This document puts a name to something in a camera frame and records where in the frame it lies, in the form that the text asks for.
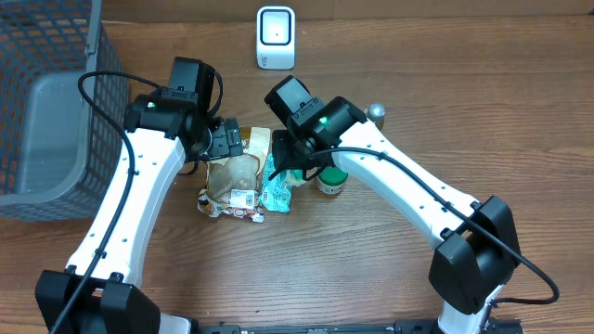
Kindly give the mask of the teal tissue packet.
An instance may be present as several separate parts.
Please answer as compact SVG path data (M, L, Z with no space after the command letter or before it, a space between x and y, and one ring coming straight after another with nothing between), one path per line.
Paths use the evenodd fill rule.
M274 157L269 154L263 171L260 204L270 212L288 213L291 206L292 189L305 183L303 172L301 170L284 171L270 181L269 176L274 171Z

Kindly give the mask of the brown snack bag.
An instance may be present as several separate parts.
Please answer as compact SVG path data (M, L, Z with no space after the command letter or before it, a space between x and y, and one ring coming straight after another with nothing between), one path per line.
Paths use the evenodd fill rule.
M199 193L197 208L212 218L225 214L262 223L265 214L259 196L271 130L242 127L240 136L241 155L207 163L206 187Z

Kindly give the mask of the green lid white jar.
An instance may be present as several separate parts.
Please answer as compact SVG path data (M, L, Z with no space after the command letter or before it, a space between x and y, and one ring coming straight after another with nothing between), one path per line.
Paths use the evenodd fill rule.
M348 176L337 167L327 167L316 177L316 185L327 195L337 195L344 189Z

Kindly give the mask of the yellow liquid bottle grey cap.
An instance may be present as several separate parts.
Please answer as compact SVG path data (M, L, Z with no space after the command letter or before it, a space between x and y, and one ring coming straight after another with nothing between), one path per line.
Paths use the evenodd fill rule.
M365 109L368 119L375 123L376 127L381 130L384 126L386 109L380 103L373 103Z

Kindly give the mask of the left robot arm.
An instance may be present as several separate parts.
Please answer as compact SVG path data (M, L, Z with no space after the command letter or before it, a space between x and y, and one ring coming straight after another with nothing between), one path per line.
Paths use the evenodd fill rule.
M140 289L154 225L185 163L242 154L236 119L223 119L220 73L177 57L165 86L155 83L109 124L123 140L110 185L87 235L61 271L45 270L35 299L51 333L197 333L199 322L163 313Z

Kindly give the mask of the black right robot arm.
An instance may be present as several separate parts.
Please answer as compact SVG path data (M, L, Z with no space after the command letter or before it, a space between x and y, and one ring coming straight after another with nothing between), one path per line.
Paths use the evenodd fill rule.
M373 189L423 235L433 250L429 280L444 301L435 320L398 320L397 333L520 333L519 321L491 315L520 254L510 207L448 186L396 148L377 118L347 99L329 103L288 76L265 97L284 124L273 133L277 173L332 167Z

